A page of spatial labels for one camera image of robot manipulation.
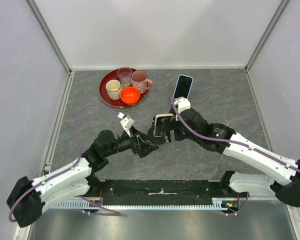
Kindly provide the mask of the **blue case phone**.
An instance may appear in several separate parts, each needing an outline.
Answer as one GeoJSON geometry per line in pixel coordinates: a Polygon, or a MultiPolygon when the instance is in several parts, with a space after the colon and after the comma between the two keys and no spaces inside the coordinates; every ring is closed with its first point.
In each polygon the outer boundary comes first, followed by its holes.
{"type": "Polygon", "coordinates": [[[180,74],[175,85],[173,97],[175,99],[185,98],[187,99],[190,95],[191,88],[193,85],[194,78],[188,75],[180,74]]]}

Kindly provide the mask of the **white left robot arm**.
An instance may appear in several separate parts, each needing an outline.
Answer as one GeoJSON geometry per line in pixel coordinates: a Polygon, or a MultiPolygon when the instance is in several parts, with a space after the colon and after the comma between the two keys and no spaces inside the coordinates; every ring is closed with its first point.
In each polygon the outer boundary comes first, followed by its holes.
{"type": "Polygon", "coordinates": [[[103,130],[91,146],[68,165],[38,178],[20,178],[6,201],[10,209],[8,219],[24,228],[60,202],[77,196],[94,197],[101,188],[95,174],[109,163],[109,156],[131,150],[144,158],[158,148],[147,134],[134,127],[118,137],[110,130],[103,130]]]}

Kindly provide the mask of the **black round base phone holder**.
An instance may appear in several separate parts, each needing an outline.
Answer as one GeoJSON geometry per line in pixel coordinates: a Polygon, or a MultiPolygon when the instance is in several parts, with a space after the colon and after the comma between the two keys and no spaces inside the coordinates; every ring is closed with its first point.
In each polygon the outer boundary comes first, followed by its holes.
{"type": "Polygon", "coordinates": [[[155,137],[154,136],[154,129],[153,127],[150,127],[147,135],[149,137],[149,141],[155,145],[163,145],[165,144],[165,140],[162,137],[155,137]]]}

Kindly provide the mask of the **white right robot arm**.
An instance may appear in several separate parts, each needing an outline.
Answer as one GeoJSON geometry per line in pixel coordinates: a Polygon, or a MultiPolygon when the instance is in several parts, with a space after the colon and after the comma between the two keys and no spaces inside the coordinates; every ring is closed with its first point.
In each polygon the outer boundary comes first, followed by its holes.
{"type": "Polygon", "coordinates": [[[234,129],[221,123],[208,123],[193,108],[169,112],[153,118],[152,135],[171,142],[191,140],[210,152],[230,156],[258,169],[261,174],[226,171],[219,184],[225,197],[234,193],[276,197],[292,207],[300,207],[300,159],[280,156],[247,140],[234,129]]]}

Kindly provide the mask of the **beige case phone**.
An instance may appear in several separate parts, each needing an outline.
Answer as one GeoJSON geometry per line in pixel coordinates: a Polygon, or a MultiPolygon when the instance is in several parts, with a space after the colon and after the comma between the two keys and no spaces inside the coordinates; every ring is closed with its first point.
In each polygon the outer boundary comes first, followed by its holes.
{"type": "Polygon", "coordinates": [[[154,117],[153,136],[159,138],[165,132],[165,120],[170,120],[174,115],[172,113],[161,113],[154,117]]]}

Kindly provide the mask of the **black folding phone stand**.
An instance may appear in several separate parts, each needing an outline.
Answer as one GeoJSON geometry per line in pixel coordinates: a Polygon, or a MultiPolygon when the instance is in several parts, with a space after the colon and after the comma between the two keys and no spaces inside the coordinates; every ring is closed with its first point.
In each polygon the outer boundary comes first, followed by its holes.
{"type": "Polygon", "coordinates": [[[170,107],[169,113],[175,115],[176,110],[178,110],[178,104],[176,101],[172,101],[170,105],[171,105],[171,107],[170,107]]]}

